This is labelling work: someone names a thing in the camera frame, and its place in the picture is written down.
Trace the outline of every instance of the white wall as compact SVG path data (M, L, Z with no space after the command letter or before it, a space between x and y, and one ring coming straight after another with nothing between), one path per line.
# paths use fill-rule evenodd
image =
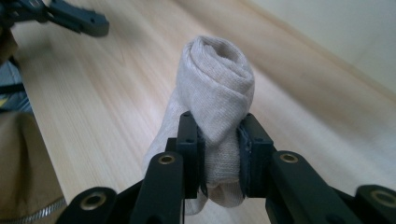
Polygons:
M396 94L395 0L249 0Z

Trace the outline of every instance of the wooden floor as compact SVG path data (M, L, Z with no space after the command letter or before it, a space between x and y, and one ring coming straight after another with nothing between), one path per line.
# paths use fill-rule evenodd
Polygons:
M95 186L118 192L141 162L197 35L235 43L252 63L251 112L278 150L302 154L329 185L396 189L396 96L309 47L240 1L68 1L110 21L103 38L47 23L18 24L23 83L66 200ZM213 203L186 223L268 223L264 200Z

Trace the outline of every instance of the brown fabric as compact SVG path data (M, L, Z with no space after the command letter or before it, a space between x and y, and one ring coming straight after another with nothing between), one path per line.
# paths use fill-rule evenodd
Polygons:
M35 118L0 114L0 223L32 215L62 197ZM54 223L56 216L59 212L34 223Z
M0 27L0 65L6 62L17 51L17 48L17 42L11 31Z

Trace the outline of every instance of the screw hole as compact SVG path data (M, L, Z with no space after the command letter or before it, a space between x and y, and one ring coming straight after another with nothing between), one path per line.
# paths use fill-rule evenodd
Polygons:
M106 201L106 195L101 191L97 191L85 197L81 201L81 204L79 206L81 207L82 210L90 211L98 208L99 206L104 204L105 201Z
M298 158L291 154L282 154L280 159L285 162L295 163L298 161Z
M174 161L175 161L175 157L170 156L170 155L164 155L164 156L161 156L161 157L158 159L158 162L159 162L160 164L163 164L163 165L170 164L170 163L172 163L172 162L174 162Z
M396 196L390 193L376 189L371 192L371 196L376 202L385 205L386 207L396 208Z

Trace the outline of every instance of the sock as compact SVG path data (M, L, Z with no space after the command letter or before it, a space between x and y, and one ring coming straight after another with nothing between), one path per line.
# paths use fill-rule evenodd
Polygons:
M239 188L239 149L236 128L249 111L254 76L245 55L231 42L198 36L182 52L177 86L166 108L163 124L144 159L164 152L169 137L177 137L179 117L190 110L205 138L205 176L209 198L233 207L243 201ZM207 201L186 200L186 214L199 213Z

